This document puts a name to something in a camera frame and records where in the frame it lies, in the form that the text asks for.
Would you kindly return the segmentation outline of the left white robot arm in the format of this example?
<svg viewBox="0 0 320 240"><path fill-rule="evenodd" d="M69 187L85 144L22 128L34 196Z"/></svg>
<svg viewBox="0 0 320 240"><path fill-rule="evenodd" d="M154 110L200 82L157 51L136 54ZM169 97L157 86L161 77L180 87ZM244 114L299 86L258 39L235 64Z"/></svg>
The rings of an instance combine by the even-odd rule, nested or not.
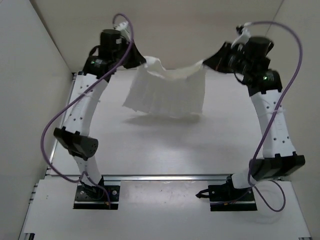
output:
<svg viewBox="0 0 320 240"><path fill-rule="evenodd" d="M103 91L118 67L133 69L146 63L127 30L105 29L100 44L93 47L82 69L81 99L73 105L62 128L54 130L83 175L80 183L93 199L104 195L105 187L95 160L98 140L89 136L90 125Z"/></svg>

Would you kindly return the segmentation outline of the white pleated skirt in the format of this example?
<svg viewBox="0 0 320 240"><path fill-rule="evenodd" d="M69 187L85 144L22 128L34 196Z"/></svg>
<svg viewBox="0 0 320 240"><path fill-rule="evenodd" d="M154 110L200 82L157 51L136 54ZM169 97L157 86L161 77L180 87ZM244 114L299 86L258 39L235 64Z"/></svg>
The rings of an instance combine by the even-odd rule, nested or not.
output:
<svg viewBox="0 0 320 240"><path fill-rule="evenodd" d="M159 58L144 58L146 63L137 68L124 107L174 118L202 113L207 71L202 60L169 70Z"/></svg>

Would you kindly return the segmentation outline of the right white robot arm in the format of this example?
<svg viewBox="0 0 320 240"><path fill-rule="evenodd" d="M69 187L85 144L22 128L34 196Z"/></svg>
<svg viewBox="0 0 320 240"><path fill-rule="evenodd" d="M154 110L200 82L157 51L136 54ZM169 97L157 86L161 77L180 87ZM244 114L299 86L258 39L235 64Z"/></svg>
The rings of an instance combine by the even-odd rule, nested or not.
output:
<svg viewBox="0 0 320 240"><path fill-rule="evenodd" d="M273 46L263 36L240 36L234 42L225 42L203 61L216 72L242 75L238 82L248 89L262 134L248 169L232 174L224 187L229 200L236 200L242 189L262 179L290 175L305 164L305 157L296 153L286 124L282 100L288 89L283 88L279 73L269 68L267 54Z"/></svg>

